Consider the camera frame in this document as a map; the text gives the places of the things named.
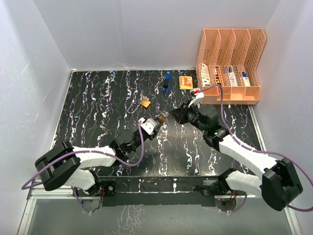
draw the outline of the plastic mesh basket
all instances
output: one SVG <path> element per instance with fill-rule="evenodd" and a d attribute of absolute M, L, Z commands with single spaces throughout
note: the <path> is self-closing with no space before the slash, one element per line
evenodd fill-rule
<path fill-rule="evenodd" d="M 260 85 L 256 76 L 266 36 L 262 29 L 204 29 L 197 59 L 198 86 L 202 89 L 201 66 L 208 65 L 211 84 L 220 82 L 225 104 L 256 104 L 260 99 Z M 231 86 L 229 66 L 233 67 L 238 86 Z M 219 81 L 215 79 L 215 69 Z M 250 86 L 245 86 L 242 72 L 249 77 Z M 204 92 L 201 103 L 219 104 L 220 90 L 215 87 Z"/>

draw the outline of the wire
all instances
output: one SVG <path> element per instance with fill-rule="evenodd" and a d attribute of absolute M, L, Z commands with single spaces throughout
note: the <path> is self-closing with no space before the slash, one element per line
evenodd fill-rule
<path fill-rule="evenodd" d="M 79 150 L 79 151 L 73 151 L 73 152 L 70 152 L 70 153 L 66 153 L 60 157 L 58 157 L 57 159 L 53 160 L 51 163 L 49 163 L 48 165 L 46 165 L 44 168 L 42 168 L 40 171 L 38 171 L 34 176 L 32 176 L 23 186 L 22 186 L 22 190 L 25 190 L 25 189 L 29 189 L 29 188 L 33 188 L 35 186 L 38 186 L 38 185 L 41 185 L 43 184 L 42 182 L 40 183 L 36 183 L 36 184 L 33 184 L 33 185 L 29 185 L 29 183 L 31 183 L 34 179 L 36 179 L 40 174 L 42 174 L 45 170 L 47 170 L 48 168 L 50 168 L 51 166 L 53 166 L 54 164 L 56 164 L 58 161 L 64 159 L 64 158 L 67 158 L 68 156 L 71 156 L 73 154 L 79 154 L 79 153 L 98 153 L 98 154 L 104 154 L 104 155 L 107 155 L 107 156 L 110 156 L 110 157 L 113 157 L 115 159 L 117 159 L 119 162 L 121 162 L 122 164 L 126 165 L 126 166 L 136 166 L 136 165 L 139 165 L 143 159 L 143 154 L 144 154 L 144 151 L 145 151 L 145 147 L 144 147 L 144 139 L 143 139 L 143 135 L 142 135 L 142 130 L 141 130 L 141 121 L 138 122 L 138 129 L 139 129 L 139 134 L 140 134 L 140 140 L 141 140 L 141 154 L 140 154 L 140 158 L 138 160 L 138 162 L 136 163 L 133 163 L 133 164 L 130 164 L 130 163 L 127 163 L 125 161 L 123 161 L 122 159 L 118 158 L 117 156 L 113 155 L 113 154 L 109 154 L 109 153 L 105 153 L 103 151 L 97 151 L 97 150 L 93 150 L 93 151 L 90 151 L 90 150 Z"/>
<path fill-rule="evenodd" d="M 102 187 L 100 189 L 100 203 L 99 203 L 99 206 L 97 208 L 95 208 L 91 213 L 94 213 L 96 210 L 100 209 L 101 208 L 101 205 L 102 205 L 102 202 L 103 202 L 103 197 L 104 197 L 104 188 Z"/>
<path fill-rule="evenodd" d="M 75 192 L 75 188 L 74 187 L 71 187 L 72 190 L 73 190 L 73 194 L 74 196 L 76 197 L 77 201 L 79 202 L 79 204 L 82 206 L 82 208 L 84 208 L 85 211 L 87 211 L 89 214 L 92 214 L 95 209 L 93 211 L 89 210 L 85 205 L 84 203 L 82 203 L 82 201 L 79 199 L 79 197 L 77 196 L 77 193 Z"/>
<path fill-rule="evenodd" d="M 136 110 L 138 109 L 138 107 L 140 106 L 140 104 L 138 104 L 138 106 L 132 111 L 130 112 L 129 109 L 136 103 L 136 100 L 132 100 L 132 104 L 129 106 L 129 108 L 127 109 L 127 113 L 128 114 L 133 114 L 134 112 L 136 112 Z"/>
<path fill-rule="evenodd" d="M 241 204 L 238 208 L 236 208 L 235 210 L 233 210 L 233 211 L 231 211 L 231 212 L 239 211 L 239 210 L 244 206 L 244 204 L 246 203 L 246 199 L 247 199 L 247 198 L 248 198 L 248 194 L 246 193 L 245 198 L 244 198 L 244 201 L 242 202 L 242 204 Z"/>
<path fill-rule="evenodd" d="M 228 200 L 233 200 L 233 199 L 235 199 L 237 197 L 237 190 L 234 190 L 234 191 L 232 191 L 231 192 L 231 196 L 230 196 L 230 198 L 228 199 Z"/>
<path fill-rule="evenodd" d="M 215 84 L 215 85 L 212 85 L 210 87 L 207 87 L 207 88 L 204 88 L 200 91 L 198 91 L 197 93 L 201 93 L 201 92 L 204 92 L 204 91 L 207 91 L 213 87 L 219 87 L 220 90 L 221 90 L 221 115 L 222 115 L 222 121 L 225 125 L 225 127 L 227 128 L 227 130 L 229 131 L 231 137 L 234 139 L 234 141 L 239 144 L 242 148 L 246 149 L 246 150 L 249 150 L 249 151 L 252 151 L 252 152 L 256 152 L 256 153 L 263 153 L 263 154 L 270 154 L 270 155 L 277 155 L 277 156 L 280 156 L 282 158 L 286 158 L 288 159 L 289 161 L 291 161 L 293 164 L 295 164 L 301 171 L 302 173 L 307 177 L 307 179 L 309 180 L 310 184 L 312 185 L 313 187 L 313 180 L 312 178 L 309 176 L 309 174 L 306 172 L 306 170 L 304 168 L 302 168 L 302 166 L 300 166 L 300 164 L 298 164 L 296 161 L 292 160 L 290 157 L 286 156 L 285 154 L 282 154 L 282 153 L 278 153 L 278 152 L 273 152 L 273 151 L 262 151 L 262 150 L 256 150 L 256 149 L 253 149 L 252 147 L 247 147 L 245 145 L 242 145 L 239 141 L 239 139 L 235 136 L 234 133 L 232 133 L 230 127 L 227 125 L 226 121 L 225 121 L 225 118 L 224 118 L 224 111 L 223 111 L 223 87 L 219 84 Z M 299 211 L 299 212 L 311 212 L 313 211 L 313 206 L 310 207 L 310 208 L 307 208 L 307 209 L 302 209 L 302 208 L 297 208 L 297 207 L 294 207 L 294 206 L 291 206 L 291 205 L 287 205 L 289 208 L 291 209 L 294 209 L 296 211 Z"/>

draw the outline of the gray wall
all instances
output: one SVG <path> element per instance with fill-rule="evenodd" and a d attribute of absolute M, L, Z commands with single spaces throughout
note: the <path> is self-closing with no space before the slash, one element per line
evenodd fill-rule
<path fill-rule="evenodd" d="M 204 28 L 264 28 L 279 0 L 34 0 L 78 70 L 194 68 Z"/>
<path fill-rule="evenodd" d="M 267 148 L 288 154 L 313 177 L 313 2 L 282 1 L 268 23 L 267 44 L 257 70 L 261 99 L 255 107 Z M 294 202 L 313 205 L 313 189 L 301 175 L 304 193 Z M 312 234 L 313 213 L 297 213 Z"/>
<path fill-rule="evenodd" d="M 0 0 L 0 231 L 16 234 L 23 183 L 50 146 L 70 69 L 32 0 Z"/>

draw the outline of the black marble surface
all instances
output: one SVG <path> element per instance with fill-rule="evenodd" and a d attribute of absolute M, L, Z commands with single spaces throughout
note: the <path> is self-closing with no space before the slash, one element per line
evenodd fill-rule
<path fill-rule="evenodd" d="M 179 76 L 192 76 L 195 70 L 172 70 L 171 88 L 162 92 L 164 70 L 80 71 L 72 74 L 54 143 L 69 140 L 78 147 L 108 145 L 123 129 L 137 129 L 137 121 L 155 117 L 159 111 L 172 110 L 191 98 L 189 91 L 179 89 Z M 127 109 L 140 95 L 151 101 L 148 109 L 139 107 L 130 115 Z M 225 117 L 236 135 L 260 149 L 258 138 L 246 105 L 225 105 Z M 140 148 L 130 155 L 138 160 Z M 228 168 L 251 173 L 231 157 L 211 149 L 202 133 L 190 124 L 179 125 L 169 116 L 158 136 L 145 142 L 145 155 L 139 166 L 94 167 L 99 176 L 216 176 Z"/>

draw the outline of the purple cable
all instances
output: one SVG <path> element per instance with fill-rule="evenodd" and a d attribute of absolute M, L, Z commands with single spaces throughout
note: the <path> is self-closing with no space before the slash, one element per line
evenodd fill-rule
<path fill-rule="evenodd" d="M 232 131 L 230 130 L 229 126 L 227 125 L 226 121 L 225 121 L 225 118 L 224 118 L 224 111 L 223 111 L 223 87 L 219 84 L 215 84 L 215 85 L 212 85 L 210 87 L 207 87 L 203 90 L 200 90 L 200 92 L 204 92 L 206 90 L 209 90 L 213 87 L 219 87 L 220 90 L 221 90 L 221 115 L 222 115 L 222 121 L 225 125 L 225 127 L 227 128 L 227 130 L 229 131 L 229 133 L 231 134 L 231 137 L 234 139 L 234 141 L 241 145 L 241 143 L 239 142 L 238 138 L 234 135 L 234 133 L 232 133 Z M 253 151 L 253 152 L 256 152 L 256 153 L 264 153 L 264 154 L 271 154 L 271 155 L 277 155 L 277 156 L 280 156 L 282 158 L 286 158 L 288 159 L 289 161 L 291 161 L 293 164 L 295 164 L 301 171 L 302 173 L 307 177 L 307 179 L 309 180 L 310 184 L 312 185 L 313 187 L 313 180 L 312 178 L 309 176 L 309 174 L 305 171 L 304 168 L 302 168 L 297 162 L 295 162 L 294 160 L 292 160 L 291 158 L 287 157 L 285 154 L 282 154 L 282 153 L 278 153 L 278 152 L 273 152 L 273 151 L 261 151 L 261 150 L 256 150 L 256 149 L 252 149 L 252 148 L 249 148 L 245 145 L 241 145 L 242 148 L 246 149 L 246 150 L 249 150 L 249 151 Z M 244 203 L 246 202 L 246 199 L 243 201 L 243 203 L 241 204 L 240 207 L 238 207 L 236 210 L 234 210 L 233 212 L 235 211 L 238 211 L 243 205 Z M 299 211 L 299 212 L 311 212 L 313 211 L 313 207 L 310 207 L 310 208 L 307 208 L 307 209 L 302 209 L 302 208 L 297 208 L 297 207 L 294 207 L 294 206 L 291 206 L 291 205 L 288 205 L 289 208 L 293 209 L 293 210 L 296 210 L 296 211 Z"/>
<path fill-rule="evenodd" d="M 71 188 L 72 188 L 72 190 L 73 190 L 74 196 L 76 197 L 77 201 L 78 201 L 79 204 L 82 206 L 82 208 L 84 208 L 89 214 L 92 214 L 91 210 L 89 210 L 89 209 L 84 205 L 84 203 L 82 203 L 82 201 L 79 199 L 79 197 L 77 196 L 77 193 L 75 192 L 74 187 L 71 187 Z"/>
<path fill-rule="evenodd" d="M 79 154 L 79 153 L 99 153 L 99 154 L 105 154 L 107 156 L 110 156 L 110 157 L 113 157 L 115 159 L 117 159 L 119 162 L 121 162 L 122 164 L 125 164 L 126 166 L 136 166 L 136 165 L 139 165 L 140 162 L 142 161 L 143 159 L 143 154 L 144 154 L 144 151 L 145 151 L 145 147 L 144 147 L 144 140 L 143 140 L 143 135 L 142 135 L 142 131 L 141 131 L 141 127 L 140 127 L 140 124 L 141 124 L 141 121 L 138 122 L 138 129 L 139 129 L 139 134 L 140 134 L 140 139 L 141 139 L 141 154 L 140 154 L 140 158 L 138 160 L 138 162 L 134 163 L 134 164 L 130 164 L 130 163 L 127 163 L 125 161 L 123 161 L 122 159 L 118 158 L 117 156 L 115 155 L 112 155 L 112 154 L 109 154 L 109 153 L 105 153 L 105 152 L 102 152 L 102 151 L 97 151 L 97 150 L 94 150 L 94 151 L 89 151 L 89 150 L 79 150 L 79 151 L 73 151 L 73 152 L 70 152 L 70 153 L 66 153 L 62 156 L 60 156 L 59 158 L 57 158 L 56 160 L 52 161 L 51 163 L 49 163 L 48 165 L 46 165 L 44 168 L 42 168 L 40 171 L 38 171 L 33 177 L 31 177 L 23 186 L 22 186 L 22 190 L 25 190 L 25 189 L 29 189 L 29 188 L 33 188 L 35 186 L 38 186 L 38 185 L 42 185 L 43 183 L 40 182 L 40 183 L 36 183 L 36 184 L 33 184 L 33 185 L 29 185 L 29 183 L 31 183 L 34 179 L 36 179 L 41 173 L 43 173 L 45 170 L 47 170 L 48 168 L 50 168 L 52 165 L 56 164 L 58 161 L 70 156 L 70 155 L 73 155 L 73 154 Z"/>
<path fill-rule="evenodd" d="M 239 211 L 239 210 L 244 206 L 244 204 L 246 203 L 246 199 L 247 199 L 247 198 L 248 198 L 248 194 L 246 193 L 245 198 L 244 198 L 244 201 L 242 202 L 242 204 L 241 204 L 238 208 L 236 208 L 235 210 L 233 210 L 233 211 L 231 211 L 231 212 Z"/>

